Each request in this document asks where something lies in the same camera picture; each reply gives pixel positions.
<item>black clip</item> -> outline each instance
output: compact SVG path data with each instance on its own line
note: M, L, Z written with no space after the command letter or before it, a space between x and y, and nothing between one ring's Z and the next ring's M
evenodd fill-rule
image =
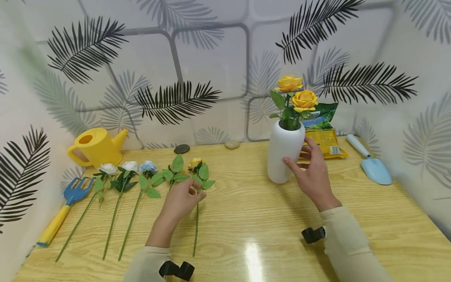
M184 261L182 266L179 267L177 264L168 260L160 267L160 271L158 272L163 278L174 275L182 280L189 281L194 273L194 266Z
M304 229L301 233L307 244L315 243L316 241L319 241L326 237L326 230L324 230L322 226L316 230L313 230L313 228L309 227L307 229Z

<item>trowel handle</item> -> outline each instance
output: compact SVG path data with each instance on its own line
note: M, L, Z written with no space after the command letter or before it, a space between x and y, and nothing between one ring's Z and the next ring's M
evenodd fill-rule
M365 158L370 158L371 154L368 150L362 145L362 143L352 134L346 135L346 140L357 150L359 151Z

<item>yellow packet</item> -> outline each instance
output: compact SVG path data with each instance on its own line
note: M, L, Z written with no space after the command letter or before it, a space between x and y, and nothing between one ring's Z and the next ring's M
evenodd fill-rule
M348 153L338 147L337 135L335 129L308 129L305 136L313 139L321 148L324 159L347 158Z

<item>white rose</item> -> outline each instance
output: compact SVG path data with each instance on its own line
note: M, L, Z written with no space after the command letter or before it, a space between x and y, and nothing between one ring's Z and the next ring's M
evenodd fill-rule
M138 171L138 163L135 161L125 162L122 166L126 171Z
M117 168L111 163L106 163L106 164L100 165L99 170L103 171L104 173L109 174L109 175L115 175Z

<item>yellow watering can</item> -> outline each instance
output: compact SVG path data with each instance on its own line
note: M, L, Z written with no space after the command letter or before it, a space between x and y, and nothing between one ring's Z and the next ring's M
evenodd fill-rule
M111 138L104 128L87 130L77 137L75 144L67 149L67 154L81 166L98 168L104 163L111 163L117 166L122 160L120 150L128 133L129 130L124 129L116 137ZM88 162L81 160L75 155L75 149L80 150L88 159Z

